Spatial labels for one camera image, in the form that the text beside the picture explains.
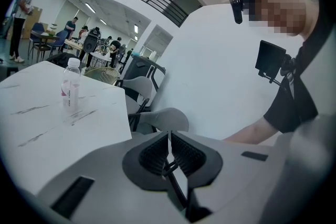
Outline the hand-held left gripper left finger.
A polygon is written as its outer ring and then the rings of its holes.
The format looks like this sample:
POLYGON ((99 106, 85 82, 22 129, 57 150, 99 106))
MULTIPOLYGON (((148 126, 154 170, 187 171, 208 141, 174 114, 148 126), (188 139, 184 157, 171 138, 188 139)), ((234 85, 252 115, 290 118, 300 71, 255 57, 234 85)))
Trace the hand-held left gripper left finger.
POLYGON ((168 133, 160 133, 141 146, 143 148, 139 153, 139 163, 150 173, 161 176, 169 154, 168 133))

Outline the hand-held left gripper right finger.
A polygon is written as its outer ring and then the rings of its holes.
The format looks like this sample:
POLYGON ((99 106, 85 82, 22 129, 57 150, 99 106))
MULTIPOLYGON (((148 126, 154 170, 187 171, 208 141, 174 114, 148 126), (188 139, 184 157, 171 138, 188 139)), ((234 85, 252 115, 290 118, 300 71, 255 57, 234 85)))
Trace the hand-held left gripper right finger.
POLYGON ((201 150, 180 138, 177 133, 171 133, 171 147, 174 159, 185 176, 193 174, 206 161, 201 150))

